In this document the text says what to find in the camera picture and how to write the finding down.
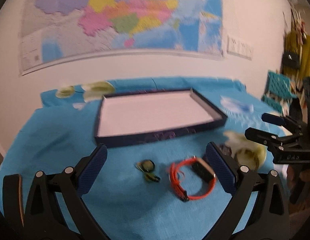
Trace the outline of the right hand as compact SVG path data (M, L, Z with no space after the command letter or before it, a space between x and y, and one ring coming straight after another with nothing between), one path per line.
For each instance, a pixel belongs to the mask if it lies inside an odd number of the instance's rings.
M287 168L287 185L288 185L290 190L292 190L295 187L298 178L301 181L309 182L310 181L310 169L305 170L305 171L301 171L301 172L297 172L293 168L293 166L290 165Z

